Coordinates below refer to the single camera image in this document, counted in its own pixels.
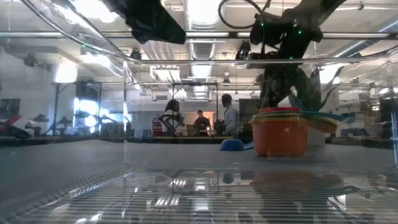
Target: woman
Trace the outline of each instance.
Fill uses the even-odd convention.
[[[163,133],[166,135],[171,136],[173,135],[173,128],[174,127],[174,135],[181,136],[187,132],[187,127],[184,124],[184,118],[180,114],[180,104],[177,100],[170,100],[166,108],[164,109],[165,113],[160,118],[163,119],[162,122],[162,129]]]

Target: blue bowl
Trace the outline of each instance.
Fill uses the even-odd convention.
[[[225,139],[221,143],[221,150],[223,150],[223,151],[243,151],[244,144],[239,139]]]

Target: orange cup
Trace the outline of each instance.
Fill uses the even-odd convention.
[[[300,157],[307,150],[308,121],[303,118],[252,119],[254,150],[260,156]]]

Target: person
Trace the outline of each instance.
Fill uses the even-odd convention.
[[[238,128],[239,128],[239,117],[238,111],[232,105],[232,96],[229,94],[224,94],[221,97],[221,102],[223,103],[225,111],[225,134],[230,134],[232,137],[238,137]]]
[[[208,136],[207,128],[210,128],[209,119],[205,118],[202,110],[198,110],[198,118],[193,123],[193,127],[195,128],[195,132],[199,136]]]
[[[181,136],[187,132],[187,127],[183,122],[183,116],[180,114],[180,104],[177,100],[170,100],[166,108],[164,109],[165,113],[163,115],[173,115],[173,118],[164,117],[164,122],[167,122],[170,127],[174,125],[174,135]],[[164,123],[162,123],[163,133],[167,133],[168,136],[173,135],[173,131],[166,127]]]

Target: man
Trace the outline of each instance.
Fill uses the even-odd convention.
[[[225,111],[225,133],[232,135],[232,137],[238,137],[238,111],[232,106],[232,96],[229,94],[224,94],[221,97],[221,102],[223,103]]]
[[[198,118],[195,120],[193,127],[197,135],[207,136],[207,128],[210,127],[210,121],[204,117],[202,110],[198,110]]]

